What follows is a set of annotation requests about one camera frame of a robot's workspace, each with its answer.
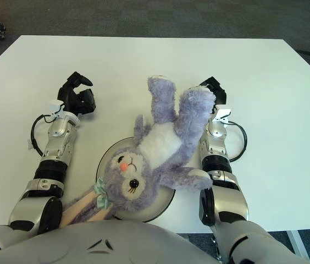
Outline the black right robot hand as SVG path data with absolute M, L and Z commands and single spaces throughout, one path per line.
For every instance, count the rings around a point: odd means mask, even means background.
M 215 113 L 217 105 L 225 105 L 226 104 L 226 92 L 221 87 L 219 81 L 215 79 L 213 76 L 208 78 L 207 80 L 200 83 L 201 86 L 205 86 L 215 95 L 215 103 L 212 109 L 212 114 Z

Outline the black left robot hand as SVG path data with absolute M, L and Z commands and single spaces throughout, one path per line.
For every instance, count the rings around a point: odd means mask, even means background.
M 78 72 L 73 72 L 67 81 L 59 89 L 57 99 L 63 101 L 64 110 L 78 116 L 94 112 L 96 103 L 91 89 L 86 89 L 76 93 L 75 88 L 81 84 L 93 86 L 93 83 Z

